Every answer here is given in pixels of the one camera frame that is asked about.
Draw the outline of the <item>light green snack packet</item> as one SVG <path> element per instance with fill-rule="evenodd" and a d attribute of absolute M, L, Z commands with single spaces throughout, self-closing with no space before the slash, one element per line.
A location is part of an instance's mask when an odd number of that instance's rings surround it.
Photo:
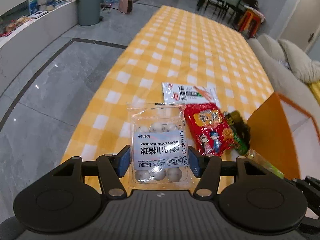
<path fill-rule="evenodd" d="M 270 162 L 268 162 L 262 155 L 257 153 L 255 150 L 250 149 L 245 156 L 252 161 L 255 161 L 260 166 L 264 167 L 268 171 L 272 172 L 276 176 L 278 176 L 281 179 L 284 179 L 284 174 L 278 170 L 274 165 L 272 165 Z"/>

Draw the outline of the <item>orange white cardboard box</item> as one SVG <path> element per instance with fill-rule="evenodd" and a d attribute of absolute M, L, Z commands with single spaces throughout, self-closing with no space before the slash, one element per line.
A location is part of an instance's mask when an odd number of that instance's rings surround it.
<path fill-rule="evenodd" d="M 287 179 L 319 179 L 319 127 L 314 117 L 274 92 L 249 117 L 251 149 Z"/>

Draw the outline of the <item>red snack bag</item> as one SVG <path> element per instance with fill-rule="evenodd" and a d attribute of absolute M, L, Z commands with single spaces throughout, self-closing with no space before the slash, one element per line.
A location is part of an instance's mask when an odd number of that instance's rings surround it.
<path fill-rule="evenodd" d="M 184 117 L 199 154 L 220 157 L 233 147 L 234 132 L 215 103 L 188 104 Z"/>

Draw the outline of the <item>grey trash bin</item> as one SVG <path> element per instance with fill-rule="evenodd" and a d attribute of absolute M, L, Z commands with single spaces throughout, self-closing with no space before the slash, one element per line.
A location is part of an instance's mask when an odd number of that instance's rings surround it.
<path fill-rule="evenodd" d="M 78 24 L 90 26 L 100 21 L 101 0 L 78 0 Z"/>

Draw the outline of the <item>white spicy strip packet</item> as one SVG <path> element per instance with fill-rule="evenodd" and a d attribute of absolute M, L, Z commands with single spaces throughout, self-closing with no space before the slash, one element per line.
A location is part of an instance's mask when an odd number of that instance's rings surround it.
<path fill-rule="evenodd" d="M 162 83 L 165 104 L 215 103 L 221 107 L 214 87 Z"/>

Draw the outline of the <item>pink space heater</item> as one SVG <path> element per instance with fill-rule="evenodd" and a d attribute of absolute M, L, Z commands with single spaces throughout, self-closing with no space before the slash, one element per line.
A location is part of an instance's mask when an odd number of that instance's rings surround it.
<path fill-rule="evenodd" d="M 129 14 L 132 12 L 133 0 L 119 0 L 119 11 L 121 13 Z"/>

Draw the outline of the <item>dark green snack packet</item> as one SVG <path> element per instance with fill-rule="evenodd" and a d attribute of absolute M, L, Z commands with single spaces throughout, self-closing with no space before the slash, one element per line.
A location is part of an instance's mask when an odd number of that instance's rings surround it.
<path fill-rule="evenodd" d="M 223 116 L 234 133 L 233 148 L 240 155 L 245 155 L 250 148 L 250 127 L 245 123 L 238 111 L 225 111 Z"/>

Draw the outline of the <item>beige cushion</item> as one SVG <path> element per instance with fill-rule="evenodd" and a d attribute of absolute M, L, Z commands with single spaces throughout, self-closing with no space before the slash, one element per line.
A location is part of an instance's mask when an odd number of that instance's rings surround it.
<path fill-rule="evenodd" d="M 303 50 L 288 40 L 278 42 L 285 51 L 291 72 L 295 77 L 307 84 L 319 81 L 319 61 L 310 59 Z"/>

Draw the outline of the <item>beige sofa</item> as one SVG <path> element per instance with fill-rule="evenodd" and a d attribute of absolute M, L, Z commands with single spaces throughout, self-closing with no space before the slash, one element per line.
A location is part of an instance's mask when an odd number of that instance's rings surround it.
<path fill-rule="evenodd" d="M 313 116 L 317 116 L 319 103 L 307 85 L 291 72 L 285 51 L 280 43 L 266 34 L 258 38 L 250 38 L 247 43 L 262 65 L 273 89 Z"/>

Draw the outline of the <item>clear hawthorn ball package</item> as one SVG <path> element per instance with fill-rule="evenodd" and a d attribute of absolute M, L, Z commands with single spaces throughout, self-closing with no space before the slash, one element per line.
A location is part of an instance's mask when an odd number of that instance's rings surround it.
<path fill-rule="evenodd" d="M 184 104 L 136 103 L 131 120 L 129 187 L 137 190 L 192 190 Z"/>

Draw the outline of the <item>yellow checkered tablecloth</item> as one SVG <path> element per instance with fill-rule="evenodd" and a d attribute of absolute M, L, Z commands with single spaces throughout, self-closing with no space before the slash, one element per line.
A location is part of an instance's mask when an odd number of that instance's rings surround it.
<path fill-rule="evenodd" d="M 221 111 L 244 119 L 273 93 L 243 36 L 213 20 L 162 6 L 117 59 L 81 117 L 63 155 L 92 161 L 131 142 L 129 107 L 162 103 L 163 84 L 215 93 Z"/>

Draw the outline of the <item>orange stool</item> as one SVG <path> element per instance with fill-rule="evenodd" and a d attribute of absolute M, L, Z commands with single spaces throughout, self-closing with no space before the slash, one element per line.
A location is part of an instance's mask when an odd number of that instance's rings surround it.
<path fill-rule="evenodd" d="M 248 38 L 253 38 L 260 26 L 266 20 L 265 16 L 257 9 L 245 6 L 246 11 L 238 23 L 240 33 L 248 31 Z"/>

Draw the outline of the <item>yellow cushion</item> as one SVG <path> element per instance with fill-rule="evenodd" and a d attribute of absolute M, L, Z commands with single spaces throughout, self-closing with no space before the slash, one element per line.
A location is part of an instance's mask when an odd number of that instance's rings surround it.
<path fill-rule="evenodd" d="M 318 104 L 320 105 L 320 81 L 318 80 L 316 82 L 310 83 L 308 84 L 308 87 L 317 100 Z"/>

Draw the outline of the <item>white tv cabinet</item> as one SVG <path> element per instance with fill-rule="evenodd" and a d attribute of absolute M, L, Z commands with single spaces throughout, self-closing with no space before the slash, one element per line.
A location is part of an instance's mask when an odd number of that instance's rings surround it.
<path fill-rule="evenodd" d="M 77 23 L 77 3 L 68 2 L 2 37 L 1 93 L 39 52 Z"/>

